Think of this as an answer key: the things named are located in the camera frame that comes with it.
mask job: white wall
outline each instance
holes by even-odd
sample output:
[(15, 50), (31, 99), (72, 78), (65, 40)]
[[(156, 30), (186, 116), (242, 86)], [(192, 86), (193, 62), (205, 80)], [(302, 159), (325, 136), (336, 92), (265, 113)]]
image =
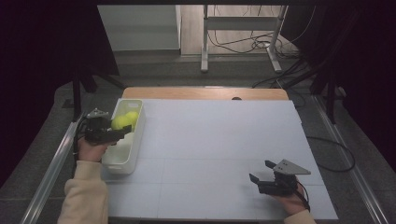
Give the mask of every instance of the white wall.
[(113, 51), (180, 49), (180, 6), (98, 6)]

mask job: gray carpet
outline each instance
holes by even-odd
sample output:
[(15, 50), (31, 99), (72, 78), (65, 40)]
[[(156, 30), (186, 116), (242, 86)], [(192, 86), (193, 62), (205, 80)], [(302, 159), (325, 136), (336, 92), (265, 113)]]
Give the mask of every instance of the gray carpet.
[[(287, 69), (294, 60), (282, 60)], [(265, 57), (259, 58), (212, 58), (209, 72), (200, 72), (199, 58), (188, 58), (177, 62), (161, 63), (120, 63), (121, 76), (114, 77), (126, 86), (229, 86), (250, 87), (254, 82), (275, 77), (272, 65)], [(91, 109), (98, 107), (112, 111), (122, 90), (95, 77), (99, 89), (94, 95)], [(329, 138), (329, 133), (309, 94), (311, 79), (299, 83), (288, 91), (303, 122), (306, 135)], [(268, 88), (269, 84), (258, 88)], [(64, 102), (72, 99), (71, 84), (66, 84), (55, 92), (55, 103), (41, 131), (30, 146), (25, 157), (6, 184), (0, 189), (0, 220), (2, 223), (19, 223), (35, 194), (50, 161), (64, 137), (73, 117), (73, 109), (64, 107)], [(335, 120), (347, 146), (353, 151), (357, 164), (384, 209), (389, 223), (396, 223), (396, 174), (359, 126), (342, 107), (342, 101), (335, 104)], [(313, 154), (322, 164), (343, 168), (340, 153), (333, 144), (308, 140)], [(37, 223), (55, 223), (64, 199), (64, 183), (70, 178), (73, 159), (69, 156), (52, 189), (47, 203)], [(320, 169), (328, 188), (339, 220), (334, 223), (374, 223), (355, 183), (348, 173), (336, 174)], [(110, 223), (136, 223), (137, 221), (111, 218)]]

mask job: white container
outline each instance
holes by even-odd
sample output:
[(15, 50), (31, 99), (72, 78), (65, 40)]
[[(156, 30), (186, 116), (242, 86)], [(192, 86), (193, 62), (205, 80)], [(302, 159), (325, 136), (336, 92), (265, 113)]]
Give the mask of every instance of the white container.
[(143, 102), (135, 99), (119, 99), (111, 118), (114, 119), (116, 116), (125, 115), (130, 111), (135, 111), (139, 114), (134, 130), (125, 134), (124, 138), (120, 139), (115, 146), (108, 147), (102, 157), (102, 164), (111, 174), (131, 174), (136, 165), (140, 140), (142, 139), (146, 121)]

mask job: yellow ball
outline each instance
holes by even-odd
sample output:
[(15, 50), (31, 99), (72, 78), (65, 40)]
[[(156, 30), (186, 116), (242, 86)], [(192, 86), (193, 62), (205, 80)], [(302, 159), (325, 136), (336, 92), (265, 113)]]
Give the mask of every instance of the yellow ball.
[(139, 114), (136, 111), (130, 111), (126, 113), (125, 117), (130, 120), (132, 126), (134, 127), (137, 123), (137, 119), (139, 118)]
[(131, 120), (126, 116), (116, 116), (113, 120), (111, 120), (111, 129), (121, 130), (123, 127), (131, 124)]

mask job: white tabletop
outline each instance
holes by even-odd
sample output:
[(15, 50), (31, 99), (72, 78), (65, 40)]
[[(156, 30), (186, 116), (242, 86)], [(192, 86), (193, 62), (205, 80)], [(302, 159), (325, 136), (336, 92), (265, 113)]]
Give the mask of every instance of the white tabletop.
[(265, 160), (292, 161), (315, 219), (337, 219), (292, 101), (143, 100), (134, 172), (111, 175), (109, 215), (172, 220), (272, 220), (286, 213), (249, 180), (272, 181)]

